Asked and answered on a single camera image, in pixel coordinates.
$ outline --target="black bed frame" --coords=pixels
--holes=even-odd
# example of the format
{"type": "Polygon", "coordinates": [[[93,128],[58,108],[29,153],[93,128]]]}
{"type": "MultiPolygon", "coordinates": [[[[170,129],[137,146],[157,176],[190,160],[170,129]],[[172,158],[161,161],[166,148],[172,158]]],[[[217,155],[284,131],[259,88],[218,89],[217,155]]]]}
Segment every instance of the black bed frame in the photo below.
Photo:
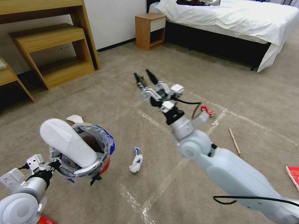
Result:
{"type": "MultiPolygon", "coordinates": [[[[149,12],[151,4],[159,1],[147,0],[146,12],[149,12]]],[[[166,22],[165,41],[189,48],[189,50],[242,61],[251,65],[251,71],[260,65],[271,44],[261,44],[171,22],[166,22]]]]}

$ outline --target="red object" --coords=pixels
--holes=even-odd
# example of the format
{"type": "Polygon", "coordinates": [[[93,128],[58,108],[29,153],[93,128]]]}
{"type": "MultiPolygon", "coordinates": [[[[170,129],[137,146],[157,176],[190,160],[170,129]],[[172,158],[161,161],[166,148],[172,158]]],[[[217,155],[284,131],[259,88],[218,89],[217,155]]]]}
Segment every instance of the red object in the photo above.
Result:
{"type": "Polygon", "coordinates": [[[209,110],[207,107],[206,107],[206,105],[204,104],[204,105],[202,105],[201,107],[200,107],[200,109],[201,110],[205,110],[209,115],[210,115],[210,117],[213,117],[214,115],[215,115],[215,112],[214,111],[211,111],[211,110],[209,110]]]}
{"type": "Polygon", "coordinates": [[[53,222],[53,221],[51,221],[51,220],[49,220],[49,219],[47,219],[44,216],[40,216],[40,219],[39,219],[39,221],[38,221],[37,224],[56,224],[56,223],[53,222]]]}
{"type": "Polygon", "coordinates": [[[286,170],[297,190],[299,191],[299,167],[286,166],[286,170]]]}
{"type": "Polygon", "coordinates": [[[104,173],[108,169],[109,164],[110,164],[110,157],[108,158],[106,165],[103,167],[103,169],[101,170],[99,175],[101,175],[102,173],[104,173]]]}

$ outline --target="wooden stick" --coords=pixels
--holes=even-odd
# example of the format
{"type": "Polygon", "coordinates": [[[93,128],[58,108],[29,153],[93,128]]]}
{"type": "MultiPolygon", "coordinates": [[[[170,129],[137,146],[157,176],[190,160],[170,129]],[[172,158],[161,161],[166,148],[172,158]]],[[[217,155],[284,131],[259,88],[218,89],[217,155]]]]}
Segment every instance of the wooden stick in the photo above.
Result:
{"type": "Polygon", "coordinates": [[[240,149],[239,149],[239,147],[238,147],[238,144],[237,144],[237,142],[236,142],[236,140],[235,140],[233,131],[231,130],[231,128],[230,128],[229,130],[230,130],[230,135],[231,135],[231,137],[233,138],[234,144],[235,144],[235,146],[236,146],[236,148],[237,148],[237,151],[238,151],[238,153],[239,153],[239,156],[241,156],[241,151],[240,151],[240,149]]]}

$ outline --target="black cable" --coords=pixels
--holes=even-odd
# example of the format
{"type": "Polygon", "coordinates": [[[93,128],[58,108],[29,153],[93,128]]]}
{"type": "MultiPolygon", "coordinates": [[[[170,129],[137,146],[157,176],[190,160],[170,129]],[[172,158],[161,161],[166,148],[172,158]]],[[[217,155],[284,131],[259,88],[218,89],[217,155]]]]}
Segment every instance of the black cable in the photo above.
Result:
{"type": "Polygon", "coordinates": [[[195,117],[195,112],[197,111],[197,109],[199,108],[199,106],[201,105],[201,102],[187,102],[187,101],[183,101],[183,100],[180,100],[179,98],[176,98],[175,96],[171,97],[172,100],[175,100],[175,101],[178,101],[178,102],[181,102],[181,103],[185,103],[185,104],[191,104],[191,105],[195,105],[195,104],[198,104],[196,106],[196,108],[194,109],[193,111],[193,114],[192,114],[192,119],[194,119],[195,117]]]}
{"type": "Polygon", "coordinates": [[[198,115],[196,115],[195,116],[195,112],[197,111],[197,109],[199,108],[199,106],[200,106],[200,104],[198,104],[196,107],[195,107],[195,109],[194,109],[194,111],[193,111],[193,114],[192,114],[192,120],[194,119],[194,118],[196,118],[198,115]]]}
{"type": "Polygon", "coordinates": [[[297,204],[297,203],[287,201],[287,200],[277,199],[277,198],[256,197],[256,196],[214,196],[213,197],[213,199],[216,202],[223,204],[223,205],[233,204],[233,203],[236,203],[237,201],[234,200],[232,202],[221,202],[221,201],[217,200],[217,198],[268,200],[268,201],[277,201],[277,202],[288,203],[288,204],[295,205],[295,206],[299,207],[299,204],[297,204]]]}
{"type": "Polygon", "coordinates": [[[201,102],[187,102],[187,101],[183,101],[183,100],[180,100],[179,98],[176,98],[176,97],[172,97],[172,100],[179,101],[179,102],[185,103],[185,104],[201,104],[201,102]]]}

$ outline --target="beige carpet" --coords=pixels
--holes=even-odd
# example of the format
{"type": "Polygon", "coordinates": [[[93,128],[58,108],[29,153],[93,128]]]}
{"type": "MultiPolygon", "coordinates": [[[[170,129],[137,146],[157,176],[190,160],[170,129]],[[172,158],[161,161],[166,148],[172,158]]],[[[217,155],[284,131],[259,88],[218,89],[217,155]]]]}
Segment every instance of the beige carpet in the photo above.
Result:
{"type": "MultiPolygon", "coordinates": [[[[148,68],[167,83],[183,85],[183,100],[201,100],[216,112],[201,128],[215,144],[236,153],[232,128],[242,158],[279,193],[299,199],[284,168],[299,166],[298,52],[299,28],[274,65],[259,74],[249,65],[168,43],[149,52],[135,43],[101,52],[101,70],[49,91],[31,90],[36,104],[25,98],[0,109],[0,173],[22,166],[33,154],[48,157],[39,136],[44,120],[79,114],[104,127],[116,150],[103,179],[92,187],[54,175],[43,214],[58,224],[272,223],[239,204],[213,201],[224,192],[194,162],[178,155],[164,116],[141,99],[133,73],[145,75],[148,68]],[[128,168],[134,147],[144,155],[137,174],[128,168]]],[[[193,106],[178,106],[191,117],[193,106]]],[[[1,185],[0,197],[8,193],[1,185]]]]}

